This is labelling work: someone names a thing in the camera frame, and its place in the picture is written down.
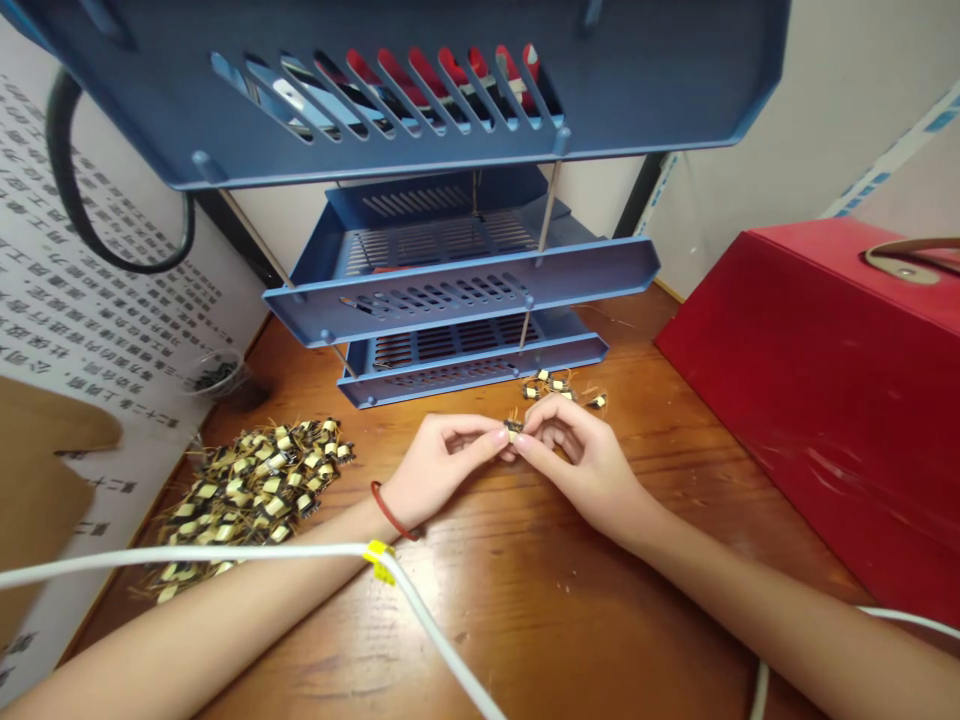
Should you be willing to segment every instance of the blue file tray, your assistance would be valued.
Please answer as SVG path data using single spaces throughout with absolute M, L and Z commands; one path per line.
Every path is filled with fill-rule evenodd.
M 358 377 L 344 372 L 337 385 L 363 409 L 515 380 L 539 368 L 590 365 L 609 350 L 569 308 L 531 313 L 520 350 L 523 318 L 520 313 L 350 343 L 347 361 Z
M 559 201 L 538 253 L 546 194 L 532 165 L 330 190 L 297 287 L 263 297 L 319 347 L 646 290 L 653 243 L 597 239 Z
M 789 0 L 0 0 L 180 190 L 739 141 Z

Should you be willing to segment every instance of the wooden table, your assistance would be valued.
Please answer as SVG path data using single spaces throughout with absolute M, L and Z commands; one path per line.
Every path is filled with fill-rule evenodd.
M 580 314 L 611 350 L 603 364 L 579 370 L 574 386 L 606 388 L 606 420 L 654 496 L 747 556 L 843 600 L 870 602 L 653 346 L 676 303 L 652 288 L 592 307 Z M 358 462 L 323 496 L 318 520 L 364 497 L 371 480 L 389 477 L 425 413 L 505 418 L 525 407 L 517 384 L 503 383 L 357 411 L 334 387 L 341 372 L 334 354 L 303 349 L 275 320 L 250 362 L 274 383 L 272 399 L 249 415 L 215 412 L 204 439 L 226 443 L 267 418 L 340 418 Z M 140 544 L 152 544 L 153 537 L 148 531 Z M 468 481 L 428 525 L 424 541 L 400 542 L 397 551 L 441 628 L 513 720 L 746 717 L 753 654 L 591 530 L 522 461 L 497 464 Z M 117 576 L 77 650 L 149 607 L 126 589 L 138 577 L 136 569 Z M 364 572 L 202 716 L 456 720 L 479 714 L 401 594 Z M 822 715 L 774 679 L 767 717 Z

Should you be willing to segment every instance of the red bracelet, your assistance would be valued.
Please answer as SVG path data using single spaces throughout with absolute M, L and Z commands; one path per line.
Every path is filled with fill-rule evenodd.
M 387 509 L 386 504 L 383 502 L 383 498 L 380 497 L 380 485 L 381 483 L 378 483 L 376 480 L 374 480 L 372 483 L 370 483 L 370 491 L 373 493 L 373 499 L 377 501 L 377 505 L 380 506 L 380 510 L 383 511 L 383 514 L 386 516 L 387 520 L 389 520 L 390 524 L 397 529 L 397 532 L 403 535 L 403 537 L 405 537 L 407 540 L 412 540 L 413 542 L 416 542 L 417 540 L 419 540 L 420 539 L 419 535 L 414 535 L 412 532 L 407 530 L 393 516 L 393 513 L 390 512 L 389 509 Z

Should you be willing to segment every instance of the red case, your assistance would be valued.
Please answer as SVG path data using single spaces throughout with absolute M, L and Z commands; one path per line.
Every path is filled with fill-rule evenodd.
M 884 605 L 960 626 L 960 278 L 848 218 L 741 233 L 657 344 Z

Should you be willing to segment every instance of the white power cord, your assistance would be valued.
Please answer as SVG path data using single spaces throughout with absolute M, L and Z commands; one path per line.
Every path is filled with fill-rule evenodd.
M 339 557 L 350 555 L 363 557 L 370 553 L 367 545 L 360 543 L 345 543 L 342 545 L 288 545 L 278 547 L 156 547 L 140 548 L 137 550 L 119 550 L 117 552 L 88 555 L 71 560 L 58 560 L 45 565 L 19 570 L 9 570 L 0 573 L 0 590 L 43 582 L 58 575 L 80 572 L 81 570 L 101 570 L 122 567 L 124 565 L 140 565 L 155 562 L 220 562 L 224 560 L 283 560 L 291 558 Z M 423 629 L 437 646 L 440 655 L 446 661 L 450 671 L 460 685 L 473 700 L 480 714 L 486 720 L 507 720 L 506 716 L 497 707 L 497 704 L 484 689 L 480 681 L 470 672 L 470 668 L 453 649 L 450 641 L 437 626 L 433 615 L 427 609 L 423 599 L 417 593 L 416 587 L 407 577 L 390 553 L 383 553 L 378 562 L 393 575 L 397 586 L 410 603 L 413 614 L 423 625 Z
M 948 635 L 955 640 L 960 640 L 960 630 L 954 630 L 949 625 L 921 617 L 920 615 L 911 615 L 900 610 L 887 610 L 886 608 L 871 608 L 864 605 L 857 605 L 857 610 L 862 610 L 867 615 L 883 618 L 884 620 L 898 620 L 900 622 L 922 625 L 925 628 L 936 630 L 939 633 Z M 753 691 L 753 706 L 750 708 L 749 720 L 763 720 L 763 714 L 767 709 L 767 690 L 770 686 L 770 667 L 763 661 L 757 668 L 757 682 Z

